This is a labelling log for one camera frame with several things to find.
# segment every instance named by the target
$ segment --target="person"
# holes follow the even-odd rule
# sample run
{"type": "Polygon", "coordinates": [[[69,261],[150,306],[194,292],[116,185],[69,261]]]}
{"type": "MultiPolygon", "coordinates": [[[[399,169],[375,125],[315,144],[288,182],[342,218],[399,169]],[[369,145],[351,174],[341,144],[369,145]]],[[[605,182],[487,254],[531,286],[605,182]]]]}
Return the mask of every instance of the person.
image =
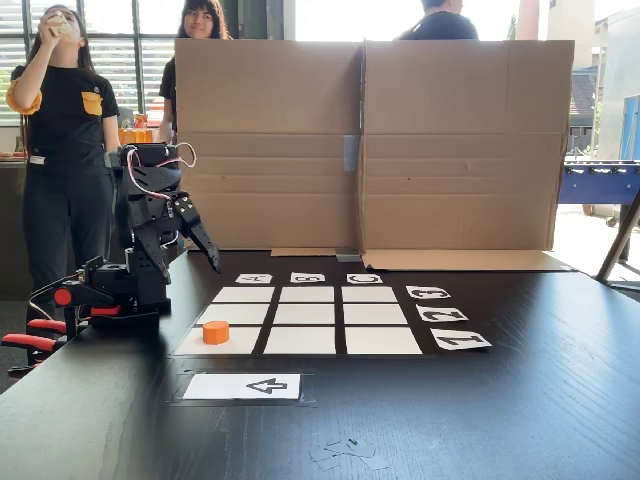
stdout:
{"type": "MultiPolygon", "coordinates": [[[[116,150],[118,105],[109,81],[93,67],[78,14],[55,5],[38,27],[26,67],[11,74],[7,104],[22,114],[27,148],[23,225],[34,290],[67,275],[67,241],[80,268],[108,257],[114,198],[105,153],[116,150]],[[54,36],[60,12],[70,31],[54,36]]],[[[27,321],[53,318],[53,295],[35,302],[27,321]]]]}
{"type": "MultiPolygon", "coordinates": [[[[182,23],[178,31],[178,38],[229,39],[224,10],[220,1],[186,0],[182,10],[182,23]]],[[[164,98],[164,114],[158,138],[160,142],[171,143],[178,132],[175,56],[164,68],[160,96],[164,98]]]]}
{"type": "Polygon", "coordinates": [[[463,0],[422,0],[425,16],[398,40],[478,40],[478,31],[461,15],[463,0]]]}

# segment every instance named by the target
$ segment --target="orange cylinder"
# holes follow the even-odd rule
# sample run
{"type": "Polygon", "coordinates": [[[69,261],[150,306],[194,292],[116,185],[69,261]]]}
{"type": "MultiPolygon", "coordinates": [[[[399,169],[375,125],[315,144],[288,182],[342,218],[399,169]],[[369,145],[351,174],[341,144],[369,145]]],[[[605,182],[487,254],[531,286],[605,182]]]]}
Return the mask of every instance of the orange cylinder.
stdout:
{"type": "Polygon", "coordinates": [[[202,326],[202,339],[207,345],[221,345],[229,341],[227,322],[209,322],[202,326]]]}

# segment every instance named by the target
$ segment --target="cardboard box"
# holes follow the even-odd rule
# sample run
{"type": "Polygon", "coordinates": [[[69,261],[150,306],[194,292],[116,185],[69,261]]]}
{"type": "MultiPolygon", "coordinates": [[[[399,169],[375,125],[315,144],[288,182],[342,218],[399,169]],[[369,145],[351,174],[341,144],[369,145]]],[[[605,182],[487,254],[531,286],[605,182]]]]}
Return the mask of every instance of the cardboard box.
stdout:
{"type": "Polygon", "coordinates": [[[553,245],[573,42],[178,40],[176,52],[180,140],[199,156],[183,188],[222,248],[561,269],[540,251],[553,245]]]}
{"type": "Polygon", "coordinates": [[[354,43],[177,41],[182,188],[221,248],[357,247],[361,63],[354,43]]]}

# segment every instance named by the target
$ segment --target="yellow sleeve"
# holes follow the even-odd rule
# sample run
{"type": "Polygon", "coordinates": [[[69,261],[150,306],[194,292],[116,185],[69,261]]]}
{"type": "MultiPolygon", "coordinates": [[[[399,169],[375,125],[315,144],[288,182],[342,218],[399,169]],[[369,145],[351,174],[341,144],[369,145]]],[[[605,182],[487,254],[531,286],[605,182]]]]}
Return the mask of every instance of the yellow sleeve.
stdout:
{"type": "Polygon", "coordinates": [[[29,108],[20,108],[17,105],[15,99],[13,98],[13,89],[16,86],[17,83],[18,83],[18,80],[13,80],[11,82],[11,86],[9,87],[9,90],[7,90],[7,95],[6,95],[7,105],[14,112],[21,113],[22,115],[33,115],[38,110],[40,110],[40,105],[42,104],[42,92],[41,91],[38,92],[38,95],[36,95],[36,98],[33,101],[33,104],[31,105],[31,107],[29,107],[29,108]]]}

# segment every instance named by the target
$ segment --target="table surface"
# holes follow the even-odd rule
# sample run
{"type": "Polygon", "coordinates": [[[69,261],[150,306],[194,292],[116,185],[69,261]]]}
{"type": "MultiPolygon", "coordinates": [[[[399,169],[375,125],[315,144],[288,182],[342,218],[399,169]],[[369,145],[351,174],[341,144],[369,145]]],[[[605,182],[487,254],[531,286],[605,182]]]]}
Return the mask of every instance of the table surface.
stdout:
{"type": "Polygon", "coordinates": [[[0,396],[0,478],[640,478],[640,305],[576,272],[383,273],[445,288],[493,347],[411,358],[171,357],[239,273],[345,278],[335,257],[198,253],[171,266],[173,315],[159,331],[89,329],[0,396]],[[189,403],[193,372],[301,372],[305,402],[189,403]],[[309,451],[363,439],[391,465],[358,458],[322,472],[309,451]]]}

